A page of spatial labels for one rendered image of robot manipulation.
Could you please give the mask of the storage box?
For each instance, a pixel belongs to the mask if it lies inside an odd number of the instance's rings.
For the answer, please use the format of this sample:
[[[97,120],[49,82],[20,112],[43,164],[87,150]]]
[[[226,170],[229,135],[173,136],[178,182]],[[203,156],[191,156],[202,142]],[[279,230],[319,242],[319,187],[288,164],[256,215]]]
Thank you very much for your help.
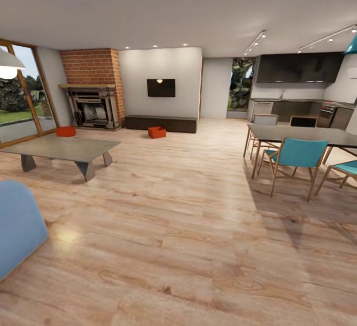
[[[58,127],[56,129],[56,134],[60,137],[73,137],[76,135],[76,129],[75,126]]]
[[[163,127],[151,127],[151,128],[148,128],[148,135],[152,139],[166,137],[166,132],[167,132],[166,129],[164,129]]]

